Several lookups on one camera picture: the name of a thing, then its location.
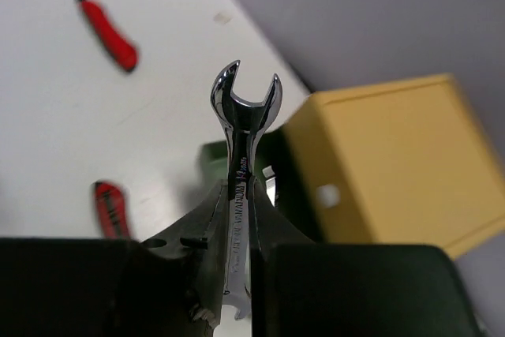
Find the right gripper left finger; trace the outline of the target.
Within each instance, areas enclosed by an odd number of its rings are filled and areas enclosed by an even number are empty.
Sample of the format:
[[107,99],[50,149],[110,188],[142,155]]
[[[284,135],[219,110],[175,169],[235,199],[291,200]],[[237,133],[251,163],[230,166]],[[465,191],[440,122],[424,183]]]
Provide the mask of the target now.
[[4,336],[210,336],[223,303],[228,211],[217,182],[135,239],[3,238]]

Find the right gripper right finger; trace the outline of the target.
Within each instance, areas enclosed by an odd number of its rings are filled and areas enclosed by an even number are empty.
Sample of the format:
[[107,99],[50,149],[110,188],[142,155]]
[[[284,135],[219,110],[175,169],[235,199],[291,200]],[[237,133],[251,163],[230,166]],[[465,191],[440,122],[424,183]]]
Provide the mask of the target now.
[[324,244],[248,188],[255,336],[479,336],[447,254],[432,245]]

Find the silver open-end wrench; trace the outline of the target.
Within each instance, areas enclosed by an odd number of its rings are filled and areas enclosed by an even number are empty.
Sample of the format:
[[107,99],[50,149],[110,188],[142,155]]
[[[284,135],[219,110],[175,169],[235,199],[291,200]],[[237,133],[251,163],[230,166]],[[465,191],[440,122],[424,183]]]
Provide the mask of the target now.
[[234,318],[243,320],[251,313],[245,273],[249,247],[249,183],[253,177],[257,145],[280,111],[282,84],[275,74],[262,101],[255,103],[242,99],[234,92],[239,66],[240,62],[236,60],[220,71],[210,100],[227,145],[229,226],[223,304],[234,307]]

